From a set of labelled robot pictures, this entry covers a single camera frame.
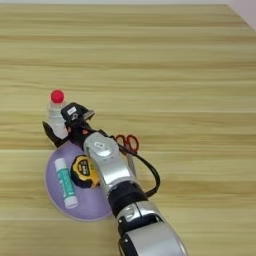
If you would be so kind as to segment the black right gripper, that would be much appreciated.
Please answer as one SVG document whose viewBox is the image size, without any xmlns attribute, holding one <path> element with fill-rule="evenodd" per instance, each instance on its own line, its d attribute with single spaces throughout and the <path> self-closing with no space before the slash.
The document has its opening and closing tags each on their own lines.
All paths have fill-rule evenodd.
<svg viewBox="0 0 256 256">
<path fill-rule="evenodd" d="M 65 137 L 64 139 L 56 136 L 47 122 L 43 121 L 42 125 L 45 134 L 53 142 L 56 148 L 59 148 L 70 139 L 73 144 L 84 149 L 85 139 L 95 132 L 95 129 L 88 123 L 94 115 L 95 112 L 93 110 L 86 111 L 85 113 L 75 112 L 71 115 L 63 113 L 63 118 L 68 131 L 68 137 Z"/>
</svg>

